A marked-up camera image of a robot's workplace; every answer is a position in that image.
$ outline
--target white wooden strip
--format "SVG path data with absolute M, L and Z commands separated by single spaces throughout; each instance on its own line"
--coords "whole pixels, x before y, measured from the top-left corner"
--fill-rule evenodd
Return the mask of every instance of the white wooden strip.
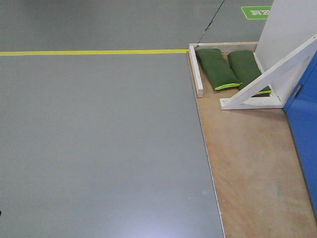
M 258 97 L 258 98 L 249 98 L 244 103 L 237 106 L 227 106 L 227 101 L 230 98 L 221 98 L 220 104 L 222 110 L 231 110 L 231 109 L 268 109 L 268 108 L 282 108 L 279 98 L 277 96 L 270 97 Z
M 222 53 L 230 53 L 232 51 L 249 50 L 255 51 L 258 42 L 224 42 L 224 43 L 199 43 L 198 49 L 219 49 Z
M 197 97 L 201 98 L 204 93 L 204 87 L 203 87 L 202 78 L 199 72 L 195 49 L 193 46 L 189 47 L 188 54 L 189 54 L 189 61 L 191 64 L 191 71 L 192 71 L 192 75 L 194 77 L 194 82 L 196 86 Z
M 301 46 L 296 48 L 285 58 L 281 59 L 278 63 L 273 65 L 264 74 L 255 79 L 248 86 L 243 88 L 240 92 L 236 93 L 230 99 L 226 100 L 223 107 L 232 107 L 242 104 L 247 99 L 251 98 L 253 95 L 257 94 L 260 90 L 268 86 L 275 80 L 279 80 L 280 77 L 290 70 L 292 67 L 298 63 L 304 61 L 306 58 L 310 57 L 312 54 L 312 49 L 317 48 L 317 34 L 303 43 Z

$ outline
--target blue panel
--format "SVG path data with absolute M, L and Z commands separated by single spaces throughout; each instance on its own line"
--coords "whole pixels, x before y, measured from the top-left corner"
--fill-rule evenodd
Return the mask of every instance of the blue panel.
M 298 82 L 297 86 L 294 88 L 294 91 L 292 92 L 291 96 L 289 97 L 289 99 L 287 100 L 286 104 L 284 105 L 284 111 L 287 111 L 289 109 L 289 107 L 292 105 L 292 103 L 293 103 L 293 101 L 295 99 L 295 97 L 294 97 L 295 91 L 297 90 L 299 85 L 304 85 L 305 84 L 306 80 L 308 79 L 308 77 L 312 73 L 312 70 L 314 69 L 316 64 L 317 64 L 317 53 L 314 55 L 312 61 L 310 62 L 310 64 L 306 68 L 302 78 L 300 79 L 300 81 Z
M 285 106 L 307 187 L 317 214 L 317 55 L 298 85 L 302 90 Z

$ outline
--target wooden board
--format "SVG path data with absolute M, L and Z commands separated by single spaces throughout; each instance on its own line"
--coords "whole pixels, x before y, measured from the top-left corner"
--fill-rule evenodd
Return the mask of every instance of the wooden board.
M 317 238 L 316 221 L 282 109 L 219 108 L 202 75 L 203 132 L 226 238 Z

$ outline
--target sandbag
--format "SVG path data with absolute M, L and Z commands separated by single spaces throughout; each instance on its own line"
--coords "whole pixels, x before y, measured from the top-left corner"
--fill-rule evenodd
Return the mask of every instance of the sandbag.
M 196 50 L 196 55 L 214 90 L 238 87 L 241 84 L 219 49 Z
M 261 75 L 261 71 L 252 51 L 243 50 L 231 52 L 228 54 L 228 61 L 232 71 L 241 81 L 241 85 L 239 86 L 240 90 Z M 256 95 L 270 92 L 272 92 L 272 90 L 267 86 Z

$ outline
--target gray floor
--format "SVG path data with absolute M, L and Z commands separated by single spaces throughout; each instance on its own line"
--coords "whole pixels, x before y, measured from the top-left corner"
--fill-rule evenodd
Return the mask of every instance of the gray floor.
M 0 78 L 1 238 L 223 237 L 185 54 L 4 57 Z
M 0 51 L 187 48 L 220 3 L 0 0 Z M 0 210 L 0 238 L 223 237 L 186 55 L 1 57 Z
M 199 40 L 221 0 L 0 0 L 0 51 L 182 49 Z M 258 41 L 264 20 L 227 0 L 203 42 Z

